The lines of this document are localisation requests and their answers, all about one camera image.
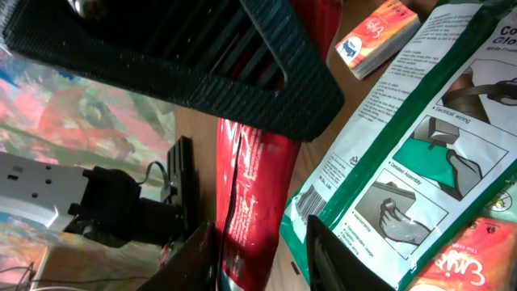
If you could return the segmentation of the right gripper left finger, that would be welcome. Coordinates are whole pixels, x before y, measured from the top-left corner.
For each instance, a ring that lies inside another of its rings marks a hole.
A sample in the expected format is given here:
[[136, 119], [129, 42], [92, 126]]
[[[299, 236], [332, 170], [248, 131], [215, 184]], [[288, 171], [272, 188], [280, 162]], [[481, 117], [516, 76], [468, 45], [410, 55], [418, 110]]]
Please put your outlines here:
[[216, 289], [216, 228], [203, 222], [165, 266], [137, 291], [213, 291]]

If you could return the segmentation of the orange Kleenex tissue pack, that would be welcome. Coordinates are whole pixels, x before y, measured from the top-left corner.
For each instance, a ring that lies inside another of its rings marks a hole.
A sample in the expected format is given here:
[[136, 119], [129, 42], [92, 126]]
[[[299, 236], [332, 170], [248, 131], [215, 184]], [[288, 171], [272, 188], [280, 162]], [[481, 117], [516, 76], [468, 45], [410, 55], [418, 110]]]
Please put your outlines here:
[[335, 49], [361, 80], [402, 49], [420, 25], [418, 14], [399, 0], [389, 0], [349, 32]]

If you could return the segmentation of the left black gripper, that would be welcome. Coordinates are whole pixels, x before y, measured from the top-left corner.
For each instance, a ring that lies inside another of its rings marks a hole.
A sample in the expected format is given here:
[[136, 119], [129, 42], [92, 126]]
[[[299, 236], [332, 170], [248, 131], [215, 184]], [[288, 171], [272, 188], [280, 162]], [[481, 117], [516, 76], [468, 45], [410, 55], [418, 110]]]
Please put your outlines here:
[[198, 227], [191, 139], [181, 136], [175, 142], [167, 153], [166, 167], [155, 164], [164, 182], [159, 201], [142, 197], [144, 183], [124, 171], [84, 170], [86, 190], [81, 202], [69, 207], [73, 220], [65, 231], [108, 247], [131, 241], [163, 247], [188, 238]]

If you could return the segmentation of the teal wet wipes packet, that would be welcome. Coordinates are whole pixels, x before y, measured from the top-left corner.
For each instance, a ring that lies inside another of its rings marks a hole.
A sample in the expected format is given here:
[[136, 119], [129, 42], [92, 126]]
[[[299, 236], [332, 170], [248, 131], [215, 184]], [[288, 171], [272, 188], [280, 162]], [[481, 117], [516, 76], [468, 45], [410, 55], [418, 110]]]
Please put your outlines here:
[[516, 182], [509, 183], [482, 209], [480, 216], [516, 222]]

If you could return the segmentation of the small orange snack box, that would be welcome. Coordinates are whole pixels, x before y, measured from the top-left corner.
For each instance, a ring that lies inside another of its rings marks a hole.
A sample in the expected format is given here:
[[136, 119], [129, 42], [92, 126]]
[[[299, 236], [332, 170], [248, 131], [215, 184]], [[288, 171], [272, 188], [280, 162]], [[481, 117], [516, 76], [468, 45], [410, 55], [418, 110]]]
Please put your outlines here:
[[479, 217], [418, 274], [410, 291], [516, 289], [516, 224]]

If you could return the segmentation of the green white 3M package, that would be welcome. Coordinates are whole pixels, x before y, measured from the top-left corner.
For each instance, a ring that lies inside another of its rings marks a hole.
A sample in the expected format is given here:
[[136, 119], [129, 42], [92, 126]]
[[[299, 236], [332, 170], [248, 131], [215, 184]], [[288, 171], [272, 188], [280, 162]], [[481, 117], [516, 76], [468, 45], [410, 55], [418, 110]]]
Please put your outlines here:
[[442, 1], [285, 209], [309, 284], [316, 215], [394, 290], [516, 182], [516, 4]]

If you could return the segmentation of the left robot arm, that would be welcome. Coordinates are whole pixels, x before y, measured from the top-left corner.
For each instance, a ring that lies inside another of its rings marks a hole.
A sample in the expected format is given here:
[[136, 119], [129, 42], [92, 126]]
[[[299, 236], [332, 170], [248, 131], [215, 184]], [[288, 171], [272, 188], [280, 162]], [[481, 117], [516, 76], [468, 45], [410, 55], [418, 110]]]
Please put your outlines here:
[[197, 229], [198, 195], [191, 139], [181, 136], [160, 168], [160, 200], [125, 171], [52, 165], [1, 154], [1, 210], [54, 231], [79, 234], [107, 247], [131, 241], [158, 246]]

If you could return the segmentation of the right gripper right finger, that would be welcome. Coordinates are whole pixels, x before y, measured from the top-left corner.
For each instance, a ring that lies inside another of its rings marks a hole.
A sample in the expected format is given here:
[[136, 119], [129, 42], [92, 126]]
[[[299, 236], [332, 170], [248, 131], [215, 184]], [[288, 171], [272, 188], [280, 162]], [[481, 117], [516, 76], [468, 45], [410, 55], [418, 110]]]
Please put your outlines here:
[[316, 215], [308, 216], [306, 247], [312, 291], [394, 291], [365, 267]]

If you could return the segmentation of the red Nescafe coffee sachet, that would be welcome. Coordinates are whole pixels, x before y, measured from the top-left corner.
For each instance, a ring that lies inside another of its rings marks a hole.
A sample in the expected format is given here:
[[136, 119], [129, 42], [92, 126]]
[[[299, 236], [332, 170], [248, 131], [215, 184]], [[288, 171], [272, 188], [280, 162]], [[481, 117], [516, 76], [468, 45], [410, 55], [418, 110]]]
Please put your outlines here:
[[[289, 102], [254, 102], [281, 126], [300, 122], [300, 132], [319, 136], [344, 104], [327, 68], [319, 69], [301, 50], [293, 31], [278, 38], [296, 74]], [[220, 290], [263, 290], [280, 239], [280, 223], [301, 142], [236, 121], [218, 122], [216, 148], [216, 229], [221, 240]]]

